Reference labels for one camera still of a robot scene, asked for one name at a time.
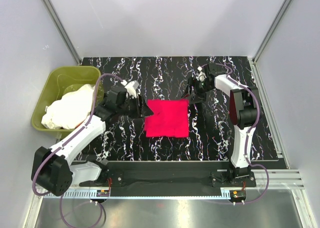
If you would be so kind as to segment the pink t shirt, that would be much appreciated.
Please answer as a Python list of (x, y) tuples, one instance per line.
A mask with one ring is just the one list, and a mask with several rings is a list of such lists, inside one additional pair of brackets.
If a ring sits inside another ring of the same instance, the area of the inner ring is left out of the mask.
[(147, 105), (153, 112), (144, 121), (148, 138), (189, 136), (188, 100), (148, 100)]

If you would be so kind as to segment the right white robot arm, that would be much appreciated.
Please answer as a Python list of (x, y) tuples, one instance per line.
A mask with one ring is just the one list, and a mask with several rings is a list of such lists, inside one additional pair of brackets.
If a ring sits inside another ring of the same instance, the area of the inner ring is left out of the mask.
[(234, 126), (233, 152), (225, 180), (239, 186), (250, 177), (253, 134), (261, 115), (259, 90), (248, 87), (231, 77), (232, 69), (220, 63), (209, 63), (197, 68), (188, 78), (182, 99), (191, 104), (202, 103), (211, 90), (220, 90), (229, 97), (229, 117)]

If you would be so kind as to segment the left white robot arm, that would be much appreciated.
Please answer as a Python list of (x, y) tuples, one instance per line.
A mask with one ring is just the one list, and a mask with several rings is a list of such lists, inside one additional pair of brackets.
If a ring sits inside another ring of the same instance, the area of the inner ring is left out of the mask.
[(103, 186), (108, 181), (103, 164), (87, 161), (74, 165), (73, 161), (119, 117), (140, 119), (153, 115), (145, 99), (138, 93), (138, 87), (136, 80), (122, 81), (120, 86), (113, 87), (105, 95), (93, 113), (73, 132), (50, 148), (40, 147), (36, 150), (31, 172), (32, 190), (36, 195), (42, 195), (36, 186), (58, 197), (73, 185), (91, 181), (97, 186)]

